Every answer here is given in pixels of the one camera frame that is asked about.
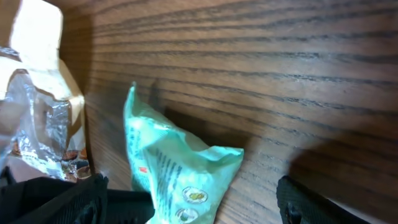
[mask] mint green plastic packet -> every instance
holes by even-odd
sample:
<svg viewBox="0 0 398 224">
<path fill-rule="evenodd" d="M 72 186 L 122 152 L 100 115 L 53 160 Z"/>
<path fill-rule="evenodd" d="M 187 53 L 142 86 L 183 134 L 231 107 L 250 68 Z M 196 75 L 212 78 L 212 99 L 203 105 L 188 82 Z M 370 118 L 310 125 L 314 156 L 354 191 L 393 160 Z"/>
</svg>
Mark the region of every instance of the mint green plastic packet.
<svg viewBox="0 0 398 224">
<path fill-rule="evenodd" d="M 213 223 L 243 149 L 207 146 L 141 102 L 135 83 L 124 105 L 124 126 L 132 187 L 150 192 L 154 202 L 150 223 Z"/>
</svg>

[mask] candy wrapper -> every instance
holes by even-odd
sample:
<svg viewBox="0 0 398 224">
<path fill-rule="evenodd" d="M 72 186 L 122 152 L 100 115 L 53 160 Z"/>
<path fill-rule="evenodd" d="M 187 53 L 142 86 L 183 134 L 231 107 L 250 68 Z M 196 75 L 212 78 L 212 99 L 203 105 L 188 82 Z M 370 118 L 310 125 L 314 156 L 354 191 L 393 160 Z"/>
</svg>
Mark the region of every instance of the candy wrapper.
<svg viewBox="0 0 398 224">
<path fill-rule="evenodd" d="M 0 124 L 0 166 L 10 154 L 48 176 L 76 181 L 91 174 L 84 97 L 58 57 L 61 31 L 62 14 L 47 2 L 0 1 L 0 109 L 6 117 L 8 105 L 24 108 L 10 130 Z"/>
<path fill-rule="evenodd" d="M 134 190 L 150 192 L 150 223 L 211 224 L 243 160 L 243 149 L 207 146 L 136 95 L 124 105 L 127 155 Z"/>
</svg>

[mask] crumpled wrapper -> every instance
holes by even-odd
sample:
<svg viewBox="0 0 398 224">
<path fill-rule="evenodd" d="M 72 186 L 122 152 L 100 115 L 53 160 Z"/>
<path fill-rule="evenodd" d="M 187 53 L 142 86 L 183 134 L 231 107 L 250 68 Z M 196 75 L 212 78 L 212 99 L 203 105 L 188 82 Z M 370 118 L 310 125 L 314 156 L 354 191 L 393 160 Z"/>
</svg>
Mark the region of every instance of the crumpled wrapper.
<svg viewBox="0 0 398 224">
<path fill-rule="evenodd" d="M 84 97 L 58 57 L 62 19 L 58 8 L 41 0 L 0 0 L 0 116 L 14 115 L 0 121 L 0 169 L 11 155 L 75 182 L 91 171 Z"/>
</svg>

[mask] brown wooden surface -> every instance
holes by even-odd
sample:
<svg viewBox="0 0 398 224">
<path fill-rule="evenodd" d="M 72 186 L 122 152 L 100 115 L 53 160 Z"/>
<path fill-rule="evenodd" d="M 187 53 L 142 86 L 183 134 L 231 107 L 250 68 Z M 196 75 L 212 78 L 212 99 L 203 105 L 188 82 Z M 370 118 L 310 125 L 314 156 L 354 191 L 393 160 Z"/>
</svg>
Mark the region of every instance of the brown wooden surface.
<svg viewBox="0 0 398 224">
<path fill-rule="evenodd" d="M 50 2 L 111 188 L 131 187 L 122 110 L 136 81 L 181 128 L 245 149 L 217 223 L 280 223 L 284 174 L 397 223 L 397 1 Z"/>
</svg>

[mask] wood grain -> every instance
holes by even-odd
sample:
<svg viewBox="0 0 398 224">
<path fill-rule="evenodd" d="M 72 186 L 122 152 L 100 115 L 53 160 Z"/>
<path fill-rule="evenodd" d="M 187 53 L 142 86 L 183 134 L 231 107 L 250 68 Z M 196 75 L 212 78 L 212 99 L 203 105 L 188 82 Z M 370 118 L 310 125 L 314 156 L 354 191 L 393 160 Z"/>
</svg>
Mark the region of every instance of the wood grain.
<svg viewBox="0 0 398 224">
<path fill-rule="evenodd" d="M 181 128 L 245 149 L 217 223 L 280 223 L 285 174 L 397 222 L 397 1 L 49 2 L 65 17 L 61 58 L 110 187 L 131 184 L 122 110 L 136 81 Z"/>
</svg>

